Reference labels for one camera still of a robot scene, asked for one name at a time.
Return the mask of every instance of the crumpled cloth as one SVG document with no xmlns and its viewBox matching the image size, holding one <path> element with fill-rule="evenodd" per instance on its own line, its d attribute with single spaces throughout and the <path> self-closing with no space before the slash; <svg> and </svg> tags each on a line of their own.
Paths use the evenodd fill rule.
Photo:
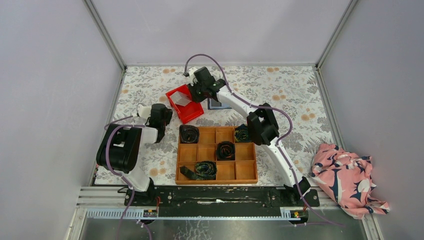
<svg viewBox="0 0 424 240">
<path fill-rule="evenodd" d="M 313 157 L 312 179 L 354 219 L 362 219 L 365 214 L 387 214 L 390 210 L 386 201 L 371 197 L 376 187 L 371 178 L 371 159 L 326 143 Z"/>
</svg>

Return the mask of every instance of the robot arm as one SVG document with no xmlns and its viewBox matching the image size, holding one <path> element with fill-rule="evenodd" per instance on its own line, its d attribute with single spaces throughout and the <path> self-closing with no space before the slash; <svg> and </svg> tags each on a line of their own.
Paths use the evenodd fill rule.
<svg viewBox="0 0 424 240">
<path fill-rule="evenodd" d="M 193 83 L 187 86 L 194 102 L 199 103 L 206 98 L 212 98 L 218 102 L 229 105 L 232 109 L 246 118 L 250 138 L 256 145 L 261 146 L 271 157 L 278 172 L 281 173 L 284 186 L 292 189 L 294 195 L 299 198 L 300 194 L 297 190 L 297 183 L 299 184 L 303 196 L 309 192 L 311 185 L 308 180 L 302 176 L 300 171 L 293 164 L 283 144 L 278 142 L 279 127 L 273 110 L 252 107 L 270 107 L 269 104 L 264 103 L 259 105 L 251 102 L 244 96 L 231 93 L 230 90 L 225 87 L 225 81 L 222 79 L 215 80 L 206 67 L 200 69 L 191 68 L 188 73 L 189 76 L 187 77 L 190 77 Z"/>
</svg>

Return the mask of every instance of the floral patterned surface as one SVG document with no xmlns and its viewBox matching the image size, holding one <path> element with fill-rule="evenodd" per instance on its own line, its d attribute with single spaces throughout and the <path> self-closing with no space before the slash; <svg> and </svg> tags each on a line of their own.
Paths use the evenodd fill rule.
<svg viewBox="0 0 424 240">
<path fill-rule="evenodd" d="M 208 67 L 211 74 L 221 77 L 216 67 Z M 294 164 L 305 176 L 311 173 L 312 158 L 322 142 L 332 143 L 321 95 L 310 66 L 229 66 L 225 75 L 230 86 L 241 95 L 257 103 L 269 103 L 286 111 L 293 121 L 293 131 L 283 139 L 283 144 Z M 170 108 L 166 92 L 188 83 L 183 77 L 183 67 L 129 67 L 119 96 L 114 119 L 135 112 L 138 103 L 145 106 L 163 103 Z M 204 114 L 188 124 L 194 126 L 239 126 L 246 123 L 232 109 L 208 110 L 207 101 L 201 103 Z M 285 133 L 288 122 L 275 114 L 279 132 Z M 136 118 L 121 123 L 143 124 Z M 156 185 L 175 185 L 179 126 L 182 124 L 174 112 L 160 143 L 146 144 L 139 150 L 142 169 Z M 256 148 L 259 186 L 281 186 L 282 178 L 270 157 L 260 147 Z M 123 185 L 121 179 L 99 166 L 95 173 L 96 185 Z"/>
</svg>

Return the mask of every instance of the white wall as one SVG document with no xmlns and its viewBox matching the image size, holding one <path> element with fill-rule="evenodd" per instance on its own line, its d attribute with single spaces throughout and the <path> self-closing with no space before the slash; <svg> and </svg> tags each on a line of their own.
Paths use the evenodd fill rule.
<svg viewBox="0 0 424 240">
<path fill-rule="evenodd" d="M 94 0 L 126 64 L 315 63 L 349 0 Z M 210 63 L 207 59 L 198 63 Z"/>
<path fill-rule="evenodd" d="M 422 239 L 424 1 L 360 1 L 322 68 L 349 151 L 374 156 L 386 240 Z"/>
<path fill-rule="evenodd" d="M 0 239 L 63 239 L 120 70 L 82 0 L 0 2 Z"/>
</svg>

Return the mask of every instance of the wooden compartment box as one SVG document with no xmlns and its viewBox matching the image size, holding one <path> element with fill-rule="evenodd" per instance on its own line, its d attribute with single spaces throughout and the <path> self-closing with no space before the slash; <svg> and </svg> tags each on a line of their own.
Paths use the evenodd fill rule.
<svg viewBox="0 0 424 240">
<path fill-rule="evenodd" d="M 235 128 L 235 126 L 200 126 L 198 127 L 199 142 L 196 144 L 181 143 L 178 138 L 175 183 L 178 185 L 256 184 L 258 170 L 255 144 L 253 142 L 235 143 Z M 235 160 L 217 160 L 217 145 L 223 141 L 234 143 Z M 194 172 L 196 163 L 202 161 L 216 163 L 216 180 L 191 180 L 180 173 L 182 166 Z"/>
</svg>

